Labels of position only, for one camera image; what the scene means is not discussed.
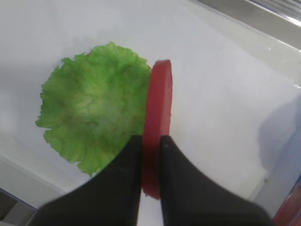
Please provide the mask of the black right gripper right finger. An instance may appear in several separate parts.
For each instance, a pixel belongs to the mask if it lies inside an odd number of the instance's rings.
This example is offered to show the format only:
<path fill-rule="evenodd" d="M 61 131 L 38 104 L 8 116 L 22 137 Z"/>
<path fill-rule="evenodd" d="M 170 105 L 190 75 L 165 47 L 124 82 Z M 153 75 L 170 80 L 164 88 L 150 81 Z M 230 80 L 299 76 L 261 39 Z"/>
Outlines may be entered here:
<path fill-rule="evenodd" d="M 170 136 L 160 140 L 160 194 L 166 226 L 272 226 L 260 206 L 199 171 Z"/>

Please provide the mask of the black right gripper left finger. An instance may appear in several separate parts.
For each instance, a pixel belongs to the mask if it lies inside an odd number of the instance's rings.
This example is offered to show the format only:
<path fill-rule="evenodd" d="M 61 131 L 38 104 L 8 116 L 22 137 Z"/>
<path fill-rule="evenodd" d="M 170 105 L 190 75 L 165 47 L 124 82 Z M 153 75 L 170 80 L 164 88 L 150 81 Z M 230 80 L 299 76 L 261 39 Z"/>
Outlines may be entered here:
<path fill-rule="evenodd" d="M 38 209 L 33 226 L 135 226 L 141 196 L 142 137 L 74 191 Z"/>

